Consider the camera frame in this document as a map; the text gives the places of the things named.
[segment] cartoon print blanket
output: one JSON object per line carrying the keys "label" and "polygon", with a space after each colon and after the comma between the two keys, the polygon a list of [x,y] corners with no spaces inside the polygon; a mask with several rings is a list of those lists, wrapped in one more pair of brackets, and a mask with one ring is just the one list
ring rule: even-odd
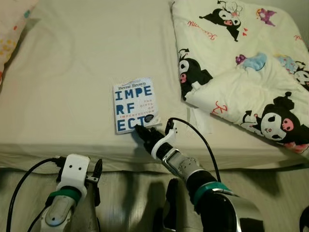
{"label": "cartoon print blanket", "polygon": [[296,153],[309,147],[309,53],[284,11],[176,0],[183,99]]}

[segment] book cover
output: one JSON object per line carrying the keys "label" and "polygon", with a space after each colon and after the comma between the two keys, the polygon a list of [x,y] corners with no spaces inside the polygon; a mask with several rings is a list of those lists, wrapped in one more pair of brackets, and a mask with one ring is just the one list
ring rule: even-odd
{"label": "book cover", "polygon": [[151,78],[141,78],[113,87],[116,133],[129,133],[135,125],[161,123]]}

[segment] bed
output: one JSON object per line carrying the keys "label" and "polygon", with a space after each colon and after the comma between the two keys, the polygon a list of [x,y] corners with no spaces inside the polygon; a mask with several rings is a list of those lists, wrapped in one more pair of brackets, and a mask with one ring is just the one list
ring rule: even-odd
{"label": "bed", "polygon": [[[308,23],[302,26],[307,32]],[[190,120],[178,76],[171,1],[41,0],[3,75],[0,167],[27,170],[44,158],[77,153],[92,163],[103,158],[104,171],[164,172],[136,134],[115,134],[112,87],[151,77],[163,129],[172,116]],[[289,166],[309,156],[212,116],[207,124],[220,169]],[[212,169],[199,138],[185,126],[179,130],[175,145]]]}

